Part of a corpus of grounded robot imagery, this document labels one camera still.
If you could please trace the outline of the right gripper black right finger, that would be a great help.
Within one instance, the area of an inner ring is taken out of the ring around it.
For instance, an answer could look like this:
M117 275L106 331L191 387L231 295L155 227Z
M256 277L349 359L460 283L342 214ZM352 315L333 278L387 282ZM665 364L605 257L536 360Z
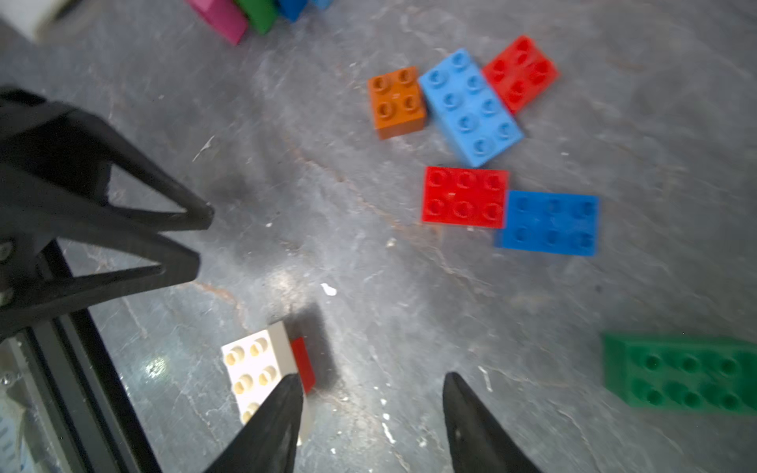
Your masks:
M443 408L453 471L540 473L457 372L448 372Z

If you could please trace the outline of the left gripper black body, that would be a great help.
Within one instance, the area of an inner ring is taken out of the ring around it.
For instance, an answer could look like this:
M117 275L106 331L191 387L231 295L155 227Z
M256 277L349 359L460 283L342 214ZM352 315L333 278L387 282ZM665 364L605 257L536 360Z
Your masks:
M13 86L1 88L1 162L98 204L108 201L112 165L70 120L76 108Z

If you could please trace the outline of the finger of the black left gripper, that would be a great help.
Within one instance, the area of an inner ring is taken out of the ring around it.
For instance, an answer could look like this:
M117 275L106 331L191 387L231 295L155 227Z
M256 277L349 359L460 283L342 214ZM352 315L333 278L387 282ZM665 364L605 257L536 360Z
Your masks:
M200 256L173 238L108 211L77 225L58 218L67 189L21 169L1 168L1 336L112 300L195 279ZM181 207L112 168L114 206L179 212Z
M58 218L77 225L106 211L153 232L203 231L210 228L214 209L205 200L171 177L102 118L60 102L63 126L72 138L68 163L74 177L70 196L59 205ZM150 211L114 206L108 200L112 168L118 167L146 188L181 207L179 212Z

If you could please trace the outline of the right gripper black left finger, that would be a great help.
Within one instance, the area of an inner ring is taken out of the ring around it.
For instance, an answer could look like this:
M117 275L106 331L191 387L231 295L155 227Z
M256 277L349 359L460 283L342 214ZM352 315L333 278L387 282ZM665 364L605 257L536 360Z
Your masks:
M206 472L292 473L303 407L300 377L287 374Z

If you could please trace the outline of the white lego brick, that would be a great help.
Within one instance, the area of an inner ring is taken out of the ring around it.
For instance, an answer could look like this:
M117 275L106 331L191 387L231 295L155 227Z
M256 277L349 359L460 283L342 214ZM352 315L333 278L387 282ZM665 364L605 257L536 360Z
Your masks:
M300 376L292 341L285 324L277 321L221 348L242 423L254 417L282 378Z

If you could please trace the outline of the small red lego brick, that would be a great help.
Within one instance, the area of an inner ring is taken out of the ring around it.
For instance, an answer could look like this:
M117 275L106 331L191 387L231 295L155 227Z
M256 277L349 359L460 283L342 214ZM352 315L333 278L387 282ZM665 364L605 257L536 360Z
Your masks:
M307 351L305 338L299 337L294 339L291 342L291 348L305 395L308 395L315 387L317 379L315 378L315 371L313 370L313 365L311 364L310 356Z
M559 77L554 63L521 35L483 68L483 75L511 114L517 114Z

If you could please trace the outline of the magenta lego brick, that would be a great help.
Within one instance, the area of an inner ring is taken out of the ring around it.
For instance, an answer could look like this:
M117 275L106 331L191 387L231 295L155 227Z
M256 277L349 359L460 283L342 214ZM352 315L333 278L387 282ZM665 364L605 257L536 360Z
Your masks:
M194 12L232 45L238 45L248 29L248 19L233 0L186 0Z

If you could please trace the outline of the green lego brick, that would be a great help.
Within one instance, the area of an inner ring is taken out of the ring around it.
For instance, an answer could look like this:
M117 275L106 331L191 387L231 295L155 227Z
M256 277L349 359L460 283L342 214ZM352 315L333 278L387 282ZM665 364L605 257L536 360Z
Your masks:
M260 35L267 34L279 16L274 0L236 0L235 3Z
M605 332L607 390L636 408L756 414L756 345L727 337Z

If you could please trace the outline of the red lego brick long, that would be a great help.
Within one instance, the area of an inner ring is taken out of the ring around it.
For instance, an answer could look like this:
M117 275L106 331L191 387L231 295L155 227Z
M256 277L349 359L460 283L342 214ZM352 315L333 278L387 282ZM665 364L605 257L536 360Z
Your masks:
M510 173L492 169L427 167L421 221L502 229Z

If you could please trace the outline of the brown lego brick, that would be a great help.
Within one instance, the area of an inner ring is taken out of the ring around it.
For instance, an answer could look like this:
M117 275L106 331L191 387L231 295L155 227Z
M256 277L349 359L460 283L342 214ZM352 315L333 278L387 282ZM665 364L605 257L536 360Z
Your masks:
M374 128L382 140L422 130L427 110L414 66L371 78L368 91Z

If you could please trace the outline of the light blue long lego brick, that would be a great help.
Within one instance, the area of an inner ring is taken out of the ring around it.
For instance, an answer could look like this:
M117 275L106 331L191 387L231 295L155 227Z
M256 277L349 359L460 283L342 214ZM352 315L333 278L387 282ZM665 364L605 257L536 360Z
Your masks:
M466 49L442 60L419 83L434 120L465 165L480 168L524 139Z

